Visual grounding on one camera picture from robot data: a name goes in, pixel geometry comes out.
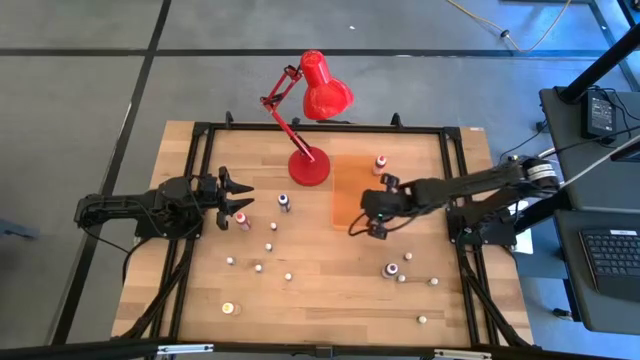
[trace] lamp shade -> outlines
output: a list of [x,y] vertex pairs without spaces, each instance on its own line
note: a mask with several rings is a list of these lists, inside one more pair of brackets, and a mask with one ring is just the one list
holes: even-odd
[[304,115],[311,120],[325,120],[342,113],[353,104],[353,93],[342,81],[334,79],[324,55],[318,50],[302,54],[300,69],[307,80]]

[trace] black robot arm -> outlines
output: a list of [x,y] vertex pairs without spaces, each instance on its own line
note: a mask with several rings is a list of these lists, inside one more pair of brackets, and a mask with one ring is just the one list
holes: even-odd
[[[192,181],[197,180],[195,190]],[[226,167],[220,167],[218,177],[174,177],[140,195],[88,195],[78,202],[74,221],[88,228],[111,219],[138,221],[136,236],[178,239],[189,235],[202,224],[208,209],[217,208],[216,224],[226,230],[226,217],[253,202],[253,199],[227,199],[227,193],[252,191],[251,186],[234,183]]]
[[386,190],[366,190],[360,202],[367,216],[367,233],[378,239],[386,239],[389,231],[397,229],[385,227],[391,219],[408,217],[412,220],[461,197],[498,190],[483,201],[468,201],[451,209],[462,228],[477,230],[484,223],[503,216],[508,206],[523,198],[544,198],[558,190],[553,168],[549,162],[537,158],[513,159],[488,170],[449,180],[429,178],[400,183],[397,177],[383,174],[381,183],[386,185]]

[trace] white cable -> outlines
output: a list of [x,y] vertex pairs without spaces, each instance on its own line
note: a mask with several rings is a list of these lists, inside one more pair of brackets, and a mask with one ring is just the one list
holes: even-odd
[[615,148],[614,150],[612,150],[610,153],[608,153],[607,155],[603,156],[602,158],[600,158],[599,160],[597,160],[596,162],[594,162],[593,164],[589,165],[586,169],[582,170],[581,172],[579,172],[578,174],[576,174],[574,177],[572,177],[571,179],[567,180],[564,182],[564,184],[562,185],[562,187],[565,187],[569,184],[571,184],[572,182],[578,180],[579,178],[581,178],[584,174],[588,173],[589,171],[591,171],[591,169],[593,169],[594,167],[600,165],[602,162],[604,162],[605,160],[607,160],[611,155],[617,153],[618,151],[624,149],[625,147],[627,147],[627,145],[633,143],[636,140],[640,140],[640,134],[636,135],[635,137],[633,137],[631,140],[627,141],[626,143],[620,145],[619,147]]

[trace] wooden table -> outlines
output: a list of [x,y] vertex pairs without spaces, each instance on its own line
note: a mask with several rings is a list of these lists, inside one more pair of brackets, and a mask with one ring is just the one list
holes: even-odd
[[[182,176],[192,128],[192,122],[167,122],[151,187]],[[484,131],[461,131],[468,170],[490,167]],[[373,161],[384,154],[389,159],[387,171],[401,180],[444,177],[434,135],[301,135],[330,157],[370,155]],[[349,237],[331,224],[331,175],[316,187],[295,184],[287,171],[293,150],[286,136],[276,131],[216,131],[209,169],[215,172],[225,165],[235,181],[255,187],[253,192],[238,196],[255,198],[244,210],[252,230],[241,231],[230,222],[229,230],[221,231],[215,225],[216,211],[207,213],[202,237],[195,246],[179,340],[469,346],[460,275],[444,212],[420,217],[389,234],[386,241],[366,235]],[[279,211],[276,199],[280,193],[289,195],[291,213]],[[270,222],[278,224],[276,232],[269,229]],[[265,243],[273,244],[273,252],[265,251]],[[132,257],[113,335],[128,330],[156,295],[167,244],[166,240],[152,239]],[[406,252],[413,253],[409,262],[402,259]],[[512,257],[491,246],[484,248],[484,254],[492,298],[518,333],[531,341]],[[228,256],[235,257],[237,264],[227,265]],[[389,262],[399,264],[406,283],[381,277],[382,267]],[[264,267],[260,274],[254,271],[258,263]],[[293,274],[293,280],[286,281],[285,273]],[[438,286],[426,285],[432,277],[440,280]],[[223,314],[224,302],[240,304],[241,313]],[[168,333],[172,309],[169,299],[161,334]],[[476,312],[481,338],[486,341],[478,301]],[[419,315],[426,316],[428,322],[419,324]]]

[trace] concrete floor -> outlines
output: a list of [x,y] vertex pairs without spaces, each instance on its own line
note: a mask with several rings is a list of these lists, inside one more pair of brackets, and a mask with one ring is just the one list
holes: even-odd
[[[498,0],[461,3],[508,27],[525,47],[535,42],[560,9],[559,5]],[[628,26],[615,0],[599,4],[614,34],[621,36]],[[145,48],[160,5],[160,0],[3,0],[0,48]],[[506,48],[495,34],[444,0],[174,1],[160,47]],[[540,47],[606,48],[585,5],[572,5]],[[147,188],[166,120],[222,121],[230,110],[237,121],[272,121],[258,98],[273,86],[282,67],[296,60],[156,58],[116,193]],[[633,60],[636,69],[640,61]],[[494,160],[534,133],[534,123],[542,119],[538,90],[568,84],[592,61],[329,58],[334,75],[356,95],[355,105],[340,118],[387,124],[391,114],[399,112],[407,125],[485,127]],[[47,341],[80,245],[81,233],[71,221],[76,201],[98,190],[141,63],[138,57],[0,57],[0,164],[4,170],[0,218],[37,227],[42,233],[34,241],[16,237],[0,241],[0,348]],[[629,90],[618,68],[601,85]],[[301,115],[302,91],[296,88],[281,106],[286,117]],[[550,145],[550,138],[541,135],[521,153],[536,153]],[[109,224],[102,235],[129,247],[132,228],[131,223]],[[99,245],[70,341],[109,337],[120,295],[122,259],[118,251]],[[558,284],[561,281],[523,281],[539,345],[619,357],[633,357],[640,351],[633,345],[637,337],[589,333],[580,324],[567,326],[549,317],[549,308],[566,305],[563,292],[556,291]],[[548,335],[560,333],[560,340]]]

